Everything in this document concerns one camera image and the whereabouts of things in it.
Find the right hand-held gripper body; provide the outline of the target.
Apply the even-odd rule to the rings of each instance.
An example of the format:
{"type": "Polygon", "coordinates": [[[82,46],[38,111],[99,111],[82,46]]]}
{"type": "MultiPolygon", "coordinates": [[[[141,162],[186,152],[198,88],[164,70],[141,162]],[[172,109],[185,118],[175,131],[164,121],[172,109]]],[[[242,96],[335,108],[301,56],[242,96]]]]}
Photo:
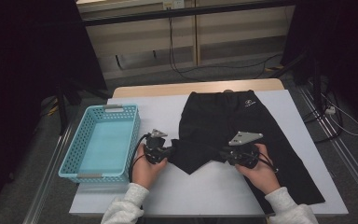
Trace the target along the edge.
{"type": "Polygon", "coordinates": [[[259,149],[254,141],[262,137],[262,133],[237,132],[228,141],[228,145],[220,150],[220,155],[230,165],[238,164],[253,169],[259,160],[259,149]]]}

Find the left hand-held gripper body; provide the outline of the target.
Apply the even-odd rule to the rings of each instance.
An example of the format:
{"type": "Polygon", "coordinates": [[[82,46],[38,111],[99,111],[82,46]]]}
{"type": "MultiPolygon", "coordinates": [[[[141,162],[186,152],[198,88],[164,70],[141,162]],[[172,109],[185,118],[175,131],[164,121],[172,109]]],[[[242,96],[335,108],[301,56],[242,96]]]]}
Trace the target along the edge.
{"type": "Polygon", "coordinates": [[[146,135],[144,154],[150,163],[157,164],[162,162],[165,158],[169,158],[167,154],[170,151],[164,146],[166,136],[166,133],[157,129],[153,129],[151,133],[146,135]]]}

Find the black shorts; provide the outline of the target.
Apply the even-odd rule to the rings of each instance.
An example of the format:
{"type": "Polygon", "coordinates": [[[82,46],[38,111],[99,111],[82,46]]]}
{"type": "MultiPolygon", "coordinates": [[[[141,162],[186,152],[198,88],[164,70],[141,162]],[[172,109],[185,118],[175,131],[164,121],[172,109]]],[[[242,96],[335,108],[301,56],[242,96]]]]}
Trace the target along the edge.
{"type": "Polygon", "coordinates": [[[224,162],[220,151],[227,149],[239,132],[263,135],[257,142],[267,146],[279,183],[296,203],[324,201],[303,161],[253,91],[190,93],[179,122],[179,137],[172,140],[175,152],[169,162],[189,175],[209,161],[224,162]]]}

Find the light blue plastic basket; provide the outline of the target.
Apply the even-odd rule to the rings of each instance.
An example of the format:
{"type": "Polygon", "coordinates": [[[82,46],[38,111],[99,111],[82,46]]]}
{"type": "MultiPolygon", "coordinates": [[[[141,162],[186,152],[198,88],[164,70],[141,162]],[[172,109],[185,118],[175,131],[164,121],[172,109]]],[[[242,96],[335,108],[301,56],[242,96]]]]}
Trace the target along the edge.
{"type": "Polygon", "coordinates": [[[59,176],[75,183],[125,183],[136,149],[137,105],[88,107],[66,152],[59,176]]]}

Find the person's left hand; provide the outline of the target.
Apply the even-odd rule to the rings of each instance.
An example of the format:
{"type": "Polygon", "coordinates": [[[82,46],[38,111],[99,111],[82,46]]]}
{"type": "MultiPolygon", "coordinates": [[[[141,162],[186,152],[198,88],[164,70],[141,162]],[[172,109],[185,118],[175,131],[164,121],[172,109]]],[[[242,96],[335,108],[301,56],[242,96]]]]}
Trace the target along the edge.
{"type": "Polygon", "coordinates": [[[167,159],[163,159],[157,164],[150,163],[145,157],[144,145],[141,144],[137,148],[136,157],[132,166],[132,183],[150,189],[167,163],[167,159]]]}

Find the person's right hand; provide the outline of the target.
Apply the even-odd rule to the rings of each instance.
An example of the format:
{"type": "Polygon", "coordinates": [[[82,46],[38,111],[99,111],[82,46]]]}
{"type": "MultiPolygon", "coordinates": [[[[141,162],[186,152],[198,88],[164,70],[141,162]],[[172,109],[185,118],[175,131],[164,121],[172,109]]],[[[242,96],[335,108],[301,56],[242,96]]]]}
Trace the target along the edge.
{"type": "Polygon", "coordinates": [[[246,176],[251,183],[265,195],[281,187],[274,172],[263,162],[258,163],[253,169],[238,164],[235,165],[235,168],[239,173],[246,176]]]}

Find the white table cover sheet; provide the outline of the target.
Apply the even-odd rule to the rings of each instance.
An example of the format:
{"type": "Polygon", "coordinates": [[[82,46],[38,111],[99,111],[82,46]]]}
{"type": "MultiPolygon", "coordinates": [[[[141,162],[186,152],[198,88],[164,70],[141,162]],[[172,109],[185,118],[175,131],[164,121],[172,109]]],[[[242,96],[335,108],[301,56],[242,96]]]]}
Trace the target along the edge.
{"type": "MultiPolygon", "coordinates": [[[[293,99],[287,90],[258,91],[255,94],[275,118],[293,150],[303,161],[323,203],[311,209],[317,217],[343,216],[347,207],[339,195],[323,159],[310,138],[293,99]]],[[[110,105],[135,103],[141,118],[140,134],[158,129],[169,139],[178,136],[178,125],[185,95],[112,98],[110,105]]],[[[112,183],[79,185],[71,215],[101,217],[108,205],[121,198],[127,187],[112,183]]],[[[254,194],[239,172],[227,163],[211,161],[189,175],[168,164],[146,197],[147,217],[262,217],[265,215],[254,194]]]]}

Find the wooden table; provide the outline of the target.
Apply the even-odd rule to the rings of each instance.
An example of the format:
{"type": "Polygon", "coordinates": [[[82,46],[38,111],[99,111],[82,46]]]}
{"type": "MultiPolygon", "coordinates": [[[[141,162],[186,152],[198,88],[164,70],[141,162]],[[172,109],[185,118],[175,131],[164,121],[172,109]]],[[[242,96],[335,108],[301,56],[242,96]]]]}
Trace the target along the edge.
{"type": "Polygon", "coordinates": [[[284,86],[279,79],[262,78],[119,87],[114,90],[113,98],[183,95],[190,94],[192,91],[280,91],[283,89],[284,86]]]}

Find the black metal stand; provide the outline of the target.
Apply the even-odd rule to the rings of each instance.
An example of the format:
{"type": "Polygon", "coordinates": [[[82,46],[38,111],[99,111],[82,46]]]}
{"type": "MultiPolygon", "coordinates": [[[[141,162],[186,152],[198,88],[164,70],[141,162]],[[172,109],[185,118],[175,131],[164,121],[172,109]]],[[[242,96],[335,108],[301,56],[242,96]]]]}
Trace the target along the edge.
{"type": "MultiPolygon", "coordinates": [[[[299,56],[295,57],[287,65],[283,65],[282,68],[277,70],[270,78],[279,78],[279,77],[283,76],[288,71],[293,70],[301,63],[304,63],[308,57],[309,57],[309,55],[307,52],[300,53],[299,56]]],[[[314,63],[314,68],[313,68],[313,75],[311,77],[312,82],[310,83],[310,85],[312,86],[312,97],[313,97],[312,98],[313,103],[311,103],[311,104],[314,106],[314,108],[311,110],[311,112],[309,112],[309,114],[307,114],[307,116],[313,115],[315,118],[311,119],[311,120],[307,120],[305,123],[313,122],[316,120],[318,120],[318,121],[324,121],[325,119],[327,120],[327,117],[326,117],[327,115],[324,113],[324,111],[328,106],[333,105],[333,103],[331,103],[331,102],[329,103],[330,105],[327,103],[329,100],[328,97],[326,99],[324,99],[324,103],[323,103],[322,80],[321,80],[320,68],[319,68],[319,64],[317,61],[313,60],[313,63],[314,63]]],[[[334,115],[337,117],[336,125],[342,126],[342,124],[343,124],[342,115],[341,115],[341,112],[337,112],[337,108],[336,108],[336,113],[334,115]]],[[[314,141],[314,143],[321,144],[321,143],[325,143],[327,141],[331,141],[331,140],[339,137],[341,135],[341,133],[342,133],[342,130],[341,130],[341,128],[339,128],[339,130],[335,131],[334,133],[328,133],[327,137],[325,139],[314,141]]]]}

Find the beige wooden cabinet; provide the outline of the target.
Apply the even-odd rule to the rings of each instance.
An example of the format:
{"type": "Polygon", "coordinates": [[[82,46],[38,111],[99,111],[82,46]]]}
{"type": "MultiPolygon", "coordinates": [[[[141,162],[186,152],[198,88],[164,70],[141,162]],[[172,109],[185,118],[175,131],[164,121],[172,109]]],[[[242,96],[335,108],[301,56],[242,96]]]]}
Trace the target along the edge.
{"type": "MultiPolygon", "coordinates": [[[[76,0],[83,19],[163,10],[163,0],[76,0]]],[[[184,0],[185,8],[254,0],[184,0]]],[[[213,63],[265,59],[283,51],[295,8],[270,7],[89,26],[107,79],[213,63]]]]}

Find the black curtain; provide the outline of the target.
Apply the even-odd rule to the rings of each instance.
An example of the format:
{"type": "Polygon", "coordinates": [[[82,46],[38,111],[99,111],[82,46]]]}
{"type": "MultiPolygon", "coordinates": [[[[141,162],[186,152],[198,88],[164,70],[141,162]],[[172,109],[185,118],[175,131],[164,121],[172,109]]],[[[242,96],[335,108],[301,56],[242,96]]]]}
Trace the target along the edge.
{"type": "Polygon", "coordinates": [[[0,192],[32,139],[41,102],[105,87],[76,0],[0,0],[0,192]]]}
{"type": "Polygon", "coordinates": [[[315,63],[358,114],[358,0],[302,0],[295,7],[281,64],[300,54],[305,62],[296,66],[295,81],[312,75],[315,63]]]}

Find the aluminium floor rail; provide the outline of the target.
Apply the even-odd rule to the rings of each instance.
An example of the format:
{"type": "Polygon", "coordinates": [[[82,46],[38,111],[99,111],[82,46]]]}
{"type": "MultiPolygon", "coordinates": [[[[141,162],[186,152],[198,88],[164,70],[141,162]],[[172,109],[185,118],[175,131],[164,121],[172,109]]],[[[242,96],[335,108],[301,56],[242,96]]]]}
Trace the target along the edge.
{"type": "Polygon", "coordinates": [[[337,121],[334,120],[332,116],[325,115],[316,109],[314,97],[307,88],[297,87],[296,89],[299,91],[307,106],[310,108],[311,114],[316,118],[318,124],[323,129],[327,137],[327,141],[332,144],[338,156],[349,169],[351,176],[358,185],[358,161],[354,158],[350,149],[338,134],[338,132],[341,131],[341,126],[338,125],[337,121]]]}
{"type": "Polygon", "coordinates": [[[22,221],[22,224],[37,224],[47,200],[52,181],[59,167],[60,157],[65,149],[65,146],[72,133],[72,128],[67,127],[60,135],[58,142],[53,150],[53,154],[49,160],[46,172],[43,175],[42,181],[39,184],[32,203],[27,211],[27,214],[22,221]]]}

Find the white wall outlet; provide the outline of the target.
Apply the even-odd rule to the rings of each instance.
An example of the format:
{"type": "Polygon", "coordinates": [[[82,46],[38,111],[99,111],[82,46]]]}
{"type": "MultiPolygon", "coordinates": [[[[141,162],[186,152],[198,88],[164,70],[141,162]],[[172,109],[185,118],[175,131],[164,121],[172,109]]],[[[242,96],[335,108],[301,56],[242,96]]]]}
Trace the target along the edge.
{"type": "Polygon", "coordinates": [[[181,9],[185,7],[184,0],[163,0],[162,4],[164,9],[181,9]]]}

